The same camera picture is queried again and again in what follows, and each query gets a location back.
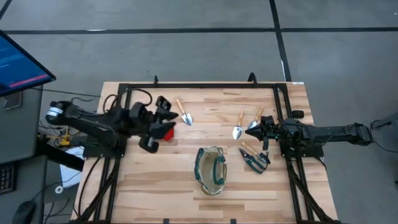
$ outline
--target monitor screen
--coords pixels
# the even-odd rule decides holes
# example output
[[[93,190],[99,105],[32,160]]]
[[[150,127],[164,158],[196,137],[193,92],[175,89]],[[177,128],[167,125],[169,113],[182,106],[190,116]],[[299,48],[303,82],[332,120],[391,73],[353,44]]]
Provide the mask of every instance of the monitor screen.
[[[0,96],[55,80],[46,68],[0,32]]]

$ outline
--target concrete floor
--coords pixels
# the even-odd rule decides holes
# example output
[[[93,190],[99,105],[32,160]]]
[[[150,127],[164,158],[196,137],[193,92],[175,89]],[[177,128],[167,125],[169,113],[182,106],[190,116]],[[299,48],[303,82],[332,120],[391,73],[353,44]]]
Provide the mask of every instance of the concrete floor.
[[[6,0],[0,0],[2,6]],[[276,0],[286,27],[398,27],[393,0]],[[269,1],[12,0],[0,20],[4,30],[273,27]],[[99,95],[104,81],[284,80],[277,39],[270,33],[12,35],[58,78],[47,89]],[[315,124],[368,124],[398,111],[396,32],[283,33],[294,82],[305,82]],[[45,92],[42,116],[52,100]],[[95,110],[97,101],[84,104]],[[374,134],[396,149],[390,130]],[[339,219],[346,223],[398,220],[398,154],[377,146],[325,146],[328,177]],[[49,164],[47,182],[59,171]],[[57,211],[76,188],[56,200]],[[71,213],[72,206],[63,213]],[[49,223],[66,222],[55,217]]]

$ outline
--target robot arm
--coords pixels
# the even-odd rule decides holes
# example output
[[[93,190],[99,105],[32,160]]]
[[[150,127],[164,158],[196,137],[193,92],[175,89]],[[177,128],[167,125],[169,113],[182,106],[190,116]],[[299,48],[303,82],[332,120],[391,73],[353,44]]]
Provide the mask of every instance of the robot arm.
[[[53,125],[65,125],[93,136],[105,147],[115,148],[120,139],[140,136],[139,145],[154,153],[159,148],[157,139],[162,139],[174,126],[170,121],[178,116],[170,112],[171,104],[163,96],[156,101],[155,113],[148,111],[144,104],[136,102],[132,108],[124,109],[116,103],[104,114],[87,112],[71,101],[51,102],[46,120]]]
[[[367,146],[373,142],[369,129],[363,124],[319,128],[289,118],[276,125],[272,116],[262,116],[260,124],[245,133],[264,141],[263,150],[268,149],[269,139],[288,140],[291,148],[323,146],[326,142],[349,142]]]

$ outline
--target pruning shears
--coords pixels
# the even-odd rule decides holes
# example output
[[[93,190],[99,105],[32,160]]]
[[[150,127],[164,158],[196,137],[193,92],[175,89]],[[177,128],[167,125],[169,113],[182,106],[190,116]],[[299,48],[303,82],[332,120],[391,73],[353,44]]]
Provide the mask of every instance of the pruning shears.
[[[258,162],[254,156],[248,154],[245,150],[239,148],[244,161],[258,174],[262,174],[266,170],[266,166],[264,167],[260,162]]]

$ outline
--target wooden tabletop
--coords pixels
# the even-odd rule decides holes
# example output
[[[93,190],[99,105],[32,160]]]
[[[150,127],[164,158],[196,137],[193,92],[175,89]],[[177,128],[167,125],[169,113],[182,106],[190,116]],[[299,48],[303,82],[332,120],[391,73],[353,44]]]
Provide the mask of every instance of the wooden tabletop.
[[[98,112],[102,113],[104,98],[117,93],[118,85],[116,82],[104,83]],[[313,124],[304,85],[287,83],[287,86],[292,109],[303,110],[305,117],[302,122]],[[247,128],[262,106],[265,106],[262,115],[273,115],[276,120],[275,99],[271,89],[146,90],[152,94],[154,101],[160,95],[166,97],[172,103],[171,110],[181,114],[175,101],[179,98],[186,113],[191,114],[193,125],[188,126],[181,117],[176,118],[174,139],[170,142],[161,141],[156,154],[141,149],[137,137],[133,136],[129,140],[126,155],[121,160],[112,223],[162,223],[164,218],[169,218],[171,223],[229,223],[231,219],[237,219],[238,223],[295,223],[289,178],[278,143],[270,140],[269,158],[272,164],[263,174],[257,174],[243,161],[238,147],[244,141],[260,152],[262,143],[245,133],[239,140],[232,137],[241,110],[244,110],[243,129]],[[148,100],[147,95],[134,91],[131,105],[135,101]],[[154,111],[154,103],[148,109]],[[200,190],[193,173],[199,148],[207,146],[222,147],[228,166],[225,190],[215,196],[207,196]],[[86,179],[95,160],[91,158],[85,161],[80,183]],[[303,158],[303,162],[310,193],[326,214],[337,219],[325,168],[312,158]],[[96,165],[87,183],[82,210],[98,191],[102,168],[103,159]],[[302,216],[306,219],[301,193],[299,197]],[[102,218],[107,202],[106,195]]]

